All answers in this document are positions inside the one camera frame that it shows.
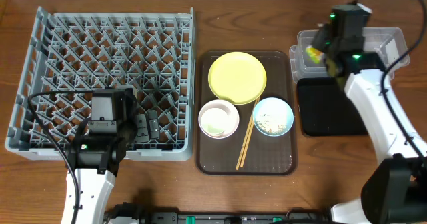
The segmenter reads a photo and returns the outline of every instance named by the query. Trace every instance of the wooden chopstick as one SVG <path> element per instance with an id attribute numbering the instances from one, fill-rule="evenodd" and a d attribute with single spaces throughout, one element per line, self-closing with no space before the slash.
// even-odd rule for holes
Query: wooden chopstick
<path id="1" fill-rule="evenodd" d="M 243 167 L 243 163 L 245 161 L 245 156 L 246 156 L 246 151 L 248 150 L 249 140 L 251 139 L 252 129 L 254 128 L 254 125 L 253 125 L 254 121 L 252 120 L 252 115 L 253 115 L 255 106 L 258 104 L 259 101 L 260 101 L 260 97 L 258 97 L 255 100 L 254 108 L 252 109 L 252 112 L 251 112 L 251 117 L 249 119 L 248 128 L 246 129 L 245 139 L 243 140 L 242 148 L 240 149 L 240 154 L 239 154 L 238 164 L 236 165 L 236 170 L 239 169 L 239 166 Z"/>

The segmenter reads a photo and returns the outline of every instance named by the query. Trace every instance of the black tray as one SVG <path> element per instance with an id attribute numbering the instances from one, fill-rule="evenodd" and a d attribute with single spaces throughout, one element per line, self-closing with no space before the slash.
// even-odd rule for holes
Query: black tray
<path id="1" fill-rule="evenodd" d="M 201 71 L 197 73 L 196 90 L 199 92 L 196 113 L 207 102 L 217 99 L 212 93 L 207 75 L 212 63 L 230 51 L 208 51 L 201 59 Z M 293 112 L 293 88 L 289 58 L 279 51 L 245 51 L 261 61 L 267 73 L 267 85 L 261 95 L 277 97 L 288 102 Z M 252 131 L 244 166 L 236 171 L 236 165 L 248 127 L 254 102 L 236 105 L 240 122 L 235 133 L 225 139 L 213 139 L 195 126 L 197 149 L 196 164 L 209 175 L 288 175 L 297 165 L 295 121 L 293 127 L 280 137 L 268 137 L 255 127 Z"/>

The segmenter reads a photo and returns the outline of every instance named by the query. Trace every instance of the wooden surface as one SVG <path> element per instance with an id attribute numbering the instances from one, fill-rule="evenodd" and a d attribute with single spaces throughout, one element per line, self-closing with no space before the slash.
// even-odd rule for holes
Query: wooden surface
<path id="1" fill-rule="evenodd" d="M 197 54 L 212 49 L 278 50 L 288 54 L 298 31 L 328 20 L 333 5 L 348 0 L 8 0 L 0 24 L 0 142 L 4 143 L 38 6 L 55 12 L 188 13 L 197 15 Z M 398 26 L 407 44 L 418 36 L 415 0 L 364 0 L 374 10 L 370 26 Z M 418 132 L 427 138 L 427 42 L 397 72 L 395 92 Z M 200 212 L 285 212 L 322 208 L 357 197 L 376 168 L 367 136 L 301 134 L 299 163 L 288 177 L 207 176 L 194 158 L 184 162 L 121 163 L 107 208 L 135 202 Z M 0 222 L 58 223 L 65 201 L 63 162 L 28 161 L 0 147 Z"/>

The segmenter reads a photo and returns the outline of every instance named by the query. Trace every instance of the dish rack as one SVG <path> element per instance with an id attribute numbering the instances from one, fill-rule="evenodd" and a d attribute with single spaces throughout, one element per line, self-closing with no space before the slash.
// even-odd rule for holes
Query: dish rack
<path id="1" fill-rule="evenodd" d="M 126 158 L 185 161 L 193 153 L 195 19 L 190 14 L 56 13 L 39 7 L 6 149 L 31 160 L 61 160 L 32 117 L 27 97 L 42 91 L 131 87 L 138 113 L 155 110 L 160 138 L 135 141 Z M 91 95 L 34 98 L 62 148 L 91 115 Z"/>

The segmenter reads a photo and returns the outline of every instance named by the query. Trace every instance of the black cable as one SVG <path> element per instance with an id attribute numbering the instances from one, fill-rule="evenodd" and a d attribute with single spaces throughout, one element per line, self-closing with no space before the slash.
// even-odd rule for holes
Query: black cable
<path id="1" fill-rule="evenodd" d="M 68 172 L 71 175 L 71 178 L 73 179 L 74 183 L 74 190 L 75 190 L 75 205 L 74 205 L 74 212 L 73 212 L 73 218 L 71 219 L 71 224 L 74 224 L 77 220 L 77 213 L 79 211 L 80 207 L 80 190 L 79 190 L 79 183 L 77 182 L 77 177 L 75 176 L 75 173 L 73 169 L 71 168 L 71 165 L 69 163 L 69 160 L 65 154 L 65 152 L 61 149 L 58 142 L 56 142 L 55 138 L 52 136 L 52 134 L 49 131 L 49 128 L 46 127 L 45 124 L 43 124 L 42 120 L 40 120 L 40 117 L 38 116 L 37 112 L 34 109 L 33 106 L 33 98 L 38 97 L 41 95 L 50 95 L 50 94 L 84 94 L 84 93 L 92 93 L 93 91 L 46 91 L 41 93 L 32 94 L 28 97 L 28 108 L 33 115 L 36 122 L 39 124 L 41 130 L 46 134 L 48 140 L 53 143 L 55 146 L 55 149 L 59 152 L 62 159 L 64 159 L 65 165 L 67 166 Z"/>
<path id="2" fill-rule="evenodd" d="M 295 224 L 295 223 L 343 224 L 335 221 L 321 221 L 321 220 L 310 220 L 310 219 L 288 219 L 288 220 L 275 221 L 270 224 Z"/>
<path id="3" fill-rule="evenodd" d="M 359 2 L 359 0 L 353 0 L 352 4 L 357 5 L 357 3 Z M 394 120 L 396 121 L 396 124 L 399 126 L 400 130 L 403 133 L 403 136 L 405 136 L 406 141 L 409 143 L 409 145 L 415 150 L 415 152 L 417 153 L 417 155 L 419 156 L 419 158 L 421 158 L 423 164 L 424 164 L 424 168 L 427 169 L 427 163 L 426 160 L 424 158 L 424 155 L 421 153 L 421 151 L 419 150 L 419 148 L 417 148 L 417 146 L 415 145 L 415 143 L 413 142 L 413 138 L 411 136 L 409 136 L 409 134 L 406 132 L 403 124 L 400 122 L 399 117 L 397 116 L 397 114 L 394 112 L 393 107 L 390 103 L 390 101 L 388 100 L 387 97 L 387 90 L 385 88 L 385 80 L 386 80 L 386 76 L 387 74 L 393 69 L 394 66 L 396 66 L 403 58 L 405 58 L 411 51 L 413 51 L 418 44 L 420 44 L 424 33 L 426 31 L 426 26 L 427 26 L 427 10 L 426 10 L 426 5 L 424 4 L 423 0 L 418 0 L 418 2 L 421 5 L 422 8 L 422 28 L 421 28 L 421 32 L 420 32 L 420 36 L 418 37 L 418 39 L 416 40 L 416 42 L 410 47 L 408 48 L 408 50 L 406 50 L 399 58 L 397 58 L 397 60 L 395 60 L 388 68 L 387 70 L 382 74 L 381 76 L 381 94 L 384 97 L 384 100 L 387 104 L 388 109 L 390 110 L 390 113 L 392 114 Z"/>

